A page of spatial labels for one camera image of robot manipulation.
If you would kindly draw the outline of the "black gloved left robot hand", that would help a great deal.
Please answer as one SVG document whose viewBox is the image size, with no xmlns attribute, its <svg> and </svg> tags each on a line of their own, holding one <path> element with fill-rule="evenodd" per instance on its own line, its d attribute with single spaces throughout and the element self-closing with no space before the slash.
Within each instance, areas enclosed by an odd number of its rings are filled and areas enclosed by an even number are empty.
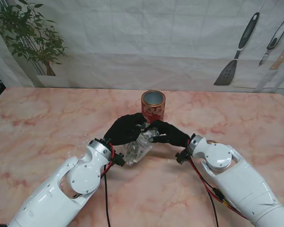
<svg viewBox="0 0 284 227">
<path fill-rule="evenodd" d="M 147 120 L 142 113 L 128 114 L 118 118 L 104 135 L 104 141 L 113 146 L 136 141 L 141 133 L 141 126 Z"/>
</svg>

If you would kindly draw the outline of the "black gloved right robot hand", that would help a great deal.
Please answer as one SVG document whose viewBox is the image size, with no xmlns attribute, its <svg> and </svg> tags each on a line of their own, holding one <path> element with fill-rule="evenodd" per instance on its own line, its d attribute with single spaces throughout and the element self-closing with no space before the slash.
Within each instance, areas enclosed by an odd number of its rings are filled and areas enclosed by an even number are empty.
<svg viewBox="0 0 284 227">
<path fill-rule="evenodd" d="M 155 129 L 159 136 L 151 137 L 152 143 L 168 143 L 176 147 L 187 147 L 187 142 L 190 141 L 190 137 L 167 122 L 156 120 L 152 122 L 148 127 L 148 130 Z"/>
</svg>

